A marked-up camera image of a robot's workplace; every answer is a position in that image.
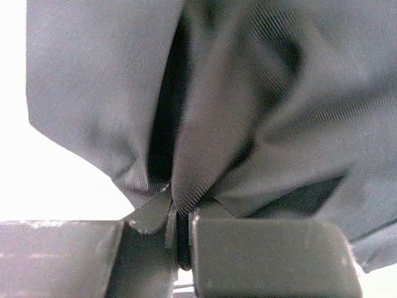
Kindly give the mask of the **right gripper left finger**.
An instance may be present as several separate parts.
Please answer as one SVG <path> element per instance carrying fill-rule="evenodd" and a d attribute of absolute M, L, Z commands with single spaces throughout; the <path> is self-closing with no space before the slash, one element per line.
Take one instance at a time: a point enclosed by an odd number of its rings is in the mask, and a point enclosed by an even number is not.
<path fill-rule="evenodd" d="M 171 297 L 163 191 L 122 220 L 1 223 L 2 297 Z"/>

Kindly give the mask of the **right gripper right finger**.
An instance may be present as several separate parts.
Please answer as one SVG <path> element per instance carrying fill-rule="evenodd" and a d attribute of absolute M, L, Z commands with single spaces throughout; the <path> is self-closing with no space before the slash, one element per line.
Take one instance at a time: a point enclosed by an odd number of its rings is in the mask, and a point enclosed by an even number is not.
<path fill-rule="evenodd" d="M 361 297 L 345 236 L 316 220 L 239 219 L 215 201 L 189 214 L 199 297 Z"/>

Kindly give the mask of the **black pleated skirt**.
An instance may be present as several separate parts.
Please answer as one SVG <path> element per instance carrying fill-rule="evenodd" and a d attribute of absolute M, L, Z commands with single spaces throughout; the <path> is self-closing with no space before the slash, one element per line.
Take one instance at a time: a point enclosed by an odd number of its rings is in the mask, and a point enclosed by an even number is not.
<path fill-rule="evenodd" d="M 134 207 L 314 217 L 396 262 L 395 1 L 29 1 L 31 125 Z"/>

